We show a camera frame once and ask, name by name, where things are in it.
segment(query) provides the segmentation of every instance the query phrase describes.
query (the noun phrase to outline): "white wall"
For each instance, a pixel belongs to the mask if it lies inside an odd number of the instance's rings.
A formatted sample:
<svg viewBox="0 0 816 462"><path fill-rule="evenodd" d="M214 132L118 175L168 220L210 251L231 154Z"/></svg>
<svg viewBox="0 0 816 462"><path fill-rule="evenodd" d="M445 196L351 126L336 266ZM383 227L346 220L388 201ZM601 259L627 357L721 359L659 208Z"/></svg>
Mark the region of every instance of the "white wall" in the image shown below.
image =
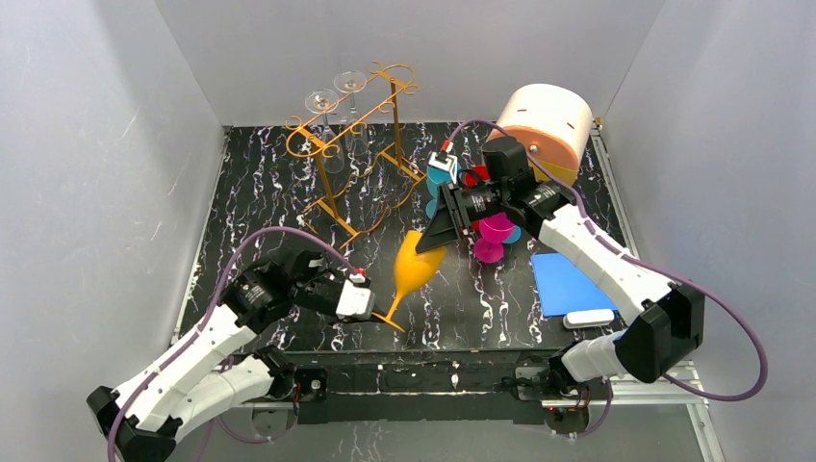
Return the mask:
<svg viewBox="0 0 816 462"><path fill-rule="evenodd" d="M404 120L497 118L537 82L576 91L600 116L663 2L157 0L221 123L236 126L306 116L309 92L371 60L416 69L422 90L404 98Z"/></svg>
<svg viewBox="0 0 816 462"><path fill-rule="evenodd" d="M712 404L728 460L813 460L816 361L816 4L670 0L604 137L650 260L731 300L771 361L756 398ZM706 389L740 392L757 360L707 306Z"/></svg>
<svg viewBox="0 0 816 462"><path fill-rule="evenodd" d="M0 4L0 460L104 460L85 398L165 349L222 142L152 1Z"/></svg>

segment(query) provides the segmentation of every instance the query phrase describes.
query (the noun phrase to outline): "cable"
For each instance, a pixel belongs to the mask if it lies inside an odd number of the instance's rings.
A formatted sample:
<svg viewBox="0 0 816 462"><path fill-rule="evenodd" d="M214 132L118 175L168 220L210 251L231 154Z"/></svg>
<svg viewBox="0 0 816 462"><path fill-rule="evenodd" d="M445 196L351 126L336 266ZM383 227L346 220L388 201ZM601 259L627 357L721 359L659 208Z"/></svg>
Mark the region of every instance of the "cable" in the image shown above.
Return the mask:
<svg viewBox="0 0 816 462"><path fill-rule="evenodd" d="M449 147L452 146L453 137L455 137L460 131L462 131L462 128L464 128L465 125L469 125L469 124L472 124L472 123L483 123L485 125L489 125L489 126L495 128L496 130L498 130L505 137L514 138L512 135L510 135L509 132L507 132L507 130L504 130L504 128L500 127L499 125L497 125L497 124L495 124L495 123L493 123L493 122L491 122L489 120L472 119L472 120L468 120L466 122L460 123L459 126L456 127L455 130L453 130L453 132L450 134L449 137L447 137L447 140L443 144L443 150L446 149L446 152L448 152L450 150ZM578 194L578 191L576 191L572 186L568 185L567 183L564 183L563 181L559 180L555 175L550 173L529 152L527 152L527 159L529 159L530 162L532 162L535 167L537 167L547 177L549 177L549 179L551 179L558 186L564 188L565 190L569 191L573 195L573 197L575 199L575 205L578 207L578 212L580 213L581 217L582 218L588 218L588 219L586 219L584 221L584 226L586 226L586 228L590 232L590 234L595 236L596 241L598 241L601 245L603 245L604 248L606 248L610 252L614 253L615 255L618 255L618 251L617 251L617 249L615 248L615 246L612 243L610 243L609 241L607 241L605 238L603 238L601 236L597 236L595 226L592 224L592 220L589 218L589 215L586 212L586 208L584 207L584 202L581 199L581 196ZM762 345L762 342L759 340L759 336L756 334L756 331L754 331L753 328L751 328L751 326L748 324L748 322L739 313L737 313L736 310L733 307L731 307L724 300L719 298L716 294L714 294L713 292L709 291L708 289L706 289L705 287L703 287L702 285L700 285L700 284L698 284L696 282L693 282L693 281L691 281L689 279L686 279L684 277L681 277L679 275L673 274L672 272L670 272L670 271L668 271L666 269L659 268L659 267L657 267L655 265L652 265L650 263L642 262L642 261L638 260L637 258L631 256L631 255L623 254L623 255L621 255L621 258L623 258L625 261L627 261L628 263L630 263L632 265L636 265L636 266L641 267L641 268L646 269L646 270L654 271L654 272L656 272L658 274L661 274L661 275L663 275L665 277L668 277L669 279L674 280L675 282L687 285L687 286L695 289L696 291L700 292L701 294L707 296L708 298L711 298L711 300L713 300L715 303L720 305L726 311L726 313L728 313L728 315L731 316L737 322L737 324L739 324L740 327L742 327L743 331L745 331L746 335L748 335L748 338L751 340L751 343L753 344L753 347L756 349L756 355L759 357L759 377L756 379L756 382L753 384L753 386L751 386L751 388L748 391L737 394L737 395L719 395L719 394L708 393L708 392L705 392L705 391L702 391L702 390L698 390L698 389L696 389L696 388L694 388L694 387L692 387L690 385L687 385L687 384L681 382L680 380L677 380L676 378L668 375L667 373L663 374L663 377L666 380L670 381L671 383L674 383L676 386L680 387L681 389L683 389L683 390L685 390L685 391L687 391L687 392L689 392L689 393L691 393L693 395L697 395L698 397L703 397L703 398L707 398L707 399L718 400L718 401L742 401L744 399L748 399L748 398L753 397L754 395L759 393L760 390L762 390L762 387L765 386L765 382L768 381L768 355L765 352L765 347Z"/></svg>
<svg viewBox="0 0 816 462"><path fill-rule="evenodd" d="M586 409L587 407L589 407L589 403L591 401L592 401L592 390L590 390L590 388L587 387L587 400L586 400L586 402L584 402L584 405L581 406L581 409Z"/></svg>
<svg viewBox="0 0 816 462"><path fill-rule="evenodd" d="M258 231L252 233L248 238L244 239L239 245L238 248L235 249L235 253L233 253L232 257L230 257L227 265L224 267L224 272L221 274L221 277L218 279L218 284L216 285L216 290L213 292L213 297L210 299L210 304L207 305L207 311L204 313L204 317L201 319L201 322L195 327L195 331L190 335L190 338L179 348L171 354L164 363L159 365L157 371L151 372L143 382L136 387L134 392L129 396L126 400L124 405L119 409L119 412L116 413L116 417L114 418L114 422L111 425L110 433L108 434L108 462L116 462L116 435L118 434L119 427L122 425L122 421L124 420L125 415L127 414L128 409L133 405L136 401L136 398L139 397L141 392L147 389L153 380L159 376L159 372L163 371L167 368L173 361L175 361L179 356L181 356L188 348L195 342L195 340L199 336L199 332L207 326L207 322L213 316L214 311L216 310L216 306L221 298L221 292L223 292L224 288L227 285L227 281L229 280L229 273L230 269L236 265L238 262L238 258L241 256L244 250L250 245L255 243L261 236L265 236L266 234L271 233L292 233L300 238L306 239L312 243L315 243L323 248L326 252L328 252L331 256L337 259L344 267L348 268L349 270L354 270L354 267L346 260L346 258L334 247L329 244L324 243L320 239L312 236L311 234L296 229L291 228L289 226L271 226L268 228L262 228Z"/></svg>
<svg viewBox="0 0 816 462"><path fill-rule="evenodd" d="M204 432L204 439L201 440L201 448L198 448L198 454L195 455L195 462L201 462L201 457L204 457L204 451L210 443L210 436L213 435L213 428L216 426L216 421L210 419L207 422L207 430Z"/></svg>
<svg viewBox="0 0 816 462"><path fill-rule="evenodd" d="M573 436L575 438L583 438L584 436L591 435L593 432L595 432L595 430L599 429L600 426L603 425L603 423L606 421L606 416L609 415L609 409L612 408L612 380L605 378L604 381L606 382L606 404L603 406L603 412L600 414L598 421L580 433L570 433L569 435L561 436L565 438L571 438Z"/></svg>

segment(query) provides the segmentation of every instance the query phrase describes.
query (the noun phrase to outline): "white plastic casing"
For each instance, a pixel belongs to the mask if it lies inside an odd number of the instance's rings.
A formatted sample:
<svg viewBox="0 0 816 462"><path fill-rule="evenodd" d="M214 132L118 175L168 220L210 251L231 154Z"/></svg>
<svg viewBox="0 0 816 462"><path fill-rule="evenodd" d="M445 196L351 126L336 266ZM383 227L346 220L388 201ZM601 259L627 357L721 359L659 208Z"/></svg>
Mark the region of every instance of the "white plastic casing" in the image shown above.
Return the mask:
<svg viewBox="0 0 816 462"><path fill-rule="evenodd" d="M344 318L367 320L371 317L373 309L374 292L366 287L357 287L346 279L343 284L343 292L340 294L340 301L337 303L337 317L341 320Z"/></svg>
<svg viewBox="0 0 816 462"><path fill-rule="evenodd" d="M237 327L236 320L235 313L229 307L218 306L199 337L181 356L159 372L147 390L139 394L128 409L126 417L136 416L139 419L137 424L139 429L158 430L165 423L170 411L201 379L228 354L255 338L255 333L248 327ZM186 344L194 333L195 328L165 351L150 367L116 387L119 392L116 404L121 408L143 380L151 372L157 371L159 365Z"/></svg>
<svg viewBox="0 0 816 462"><path fill-rule="evenodd" d="M615 341L623 331L613 332L595 340L585 340L575 344L564 353L562 364L576 382L585 382L596 377L624 375L626 368L615 352Z"/></svg>
<svg viewBox="0 0 816 462"><path fill-rule="evenodd" d="M252 356L224 373L210 373L170 412L184 423L176 431L176 443L222 412L249 399L269 393L274 381L269 368Z"/></svg>
<svg viewBox="0 0 816 462"><path fill-rule="evenodd" d="M568 205L558 209L554 219L544 221L538 239L573 262L609 296L624 321L631 324L643 312L645 300L657 301L669 293L671 280L623 260L621 255L629 254L628 250L615 243L597 224L593 225L596 235L584 226L578 208ZM596 237L613 244L618 253L609 251ZM576 344L564 353L564 367L578 382L626 373L615 353L615 341L623 333Z"/></svg>
<svg viewBox="0 0 816 462"><path fill-rule="evenodd" d="M593 223L596 236L612 243L618 254L610 252L583 223L577 207L561 207L555 211L554 219L544 221L538 240L573 262L612 300L624 321L631 324L643 312L644 300L657 301L669 293L671 280L624 261L620 255L630 255L628 250Z"/></svg>

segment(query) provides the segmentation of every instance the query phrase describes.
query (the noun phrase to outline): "blue cutting board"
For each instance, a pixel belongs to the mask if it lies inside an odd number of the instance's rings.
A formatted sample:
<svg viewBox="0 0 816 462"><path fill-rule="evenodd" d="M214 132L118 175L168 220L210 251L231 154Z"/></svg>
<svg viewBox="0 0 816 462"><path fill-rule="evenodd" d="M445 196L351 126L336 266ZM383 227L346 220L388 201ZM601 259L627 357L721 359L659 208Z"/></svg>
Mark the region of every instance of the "blue cutting board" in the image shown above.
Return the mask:
<svg viewBox="0 0 816 462"><path fill-rule="evenodd" d="M545 317L564 316L575 311L618 309L583 272L560 253L530 257Z"/></svg>

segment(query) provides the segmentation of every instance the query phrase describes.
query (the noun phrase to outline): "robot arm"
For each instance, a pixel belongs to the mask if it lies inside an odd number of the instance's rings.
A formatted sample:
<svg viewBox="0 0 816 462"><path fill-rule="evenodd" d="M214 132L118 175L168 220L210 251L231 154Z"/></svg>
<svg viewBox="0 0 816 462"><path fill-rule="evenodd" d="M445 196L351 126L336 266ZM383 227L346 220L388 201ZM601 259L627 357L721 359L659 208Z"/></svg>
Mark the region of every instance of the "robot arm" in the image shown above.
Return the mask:
<svg viewBox="0 0 816 462"><path fill-rule="evenodd" d="M342 321L367 321L374 307L370 281L325 265L319 252L256 262L226 288L205 326L197 325L149 367L115 389L98 387L87 403L106 436L127 406L115 445L123 461L165 460L176 443L201 424L248 399L289 392L293 366L274 346L213 372L294 305ZM139 390L155 373L150 385Z"/></svg>
<svg viewBox="0 0 816 462"><path fill-rule="evenodd" d="M553 182L535 180L524 146L515 139L488 141L482 152L491 180L468 189L444 185L417 252L462 239L473 221L504 212L603 290L629 328L577 342L553 356L548 377L553 386L568 390L596 377L627 372L651 383L700 346L702 294L622 259L628 250L582 217L568 192Z"/></svg>

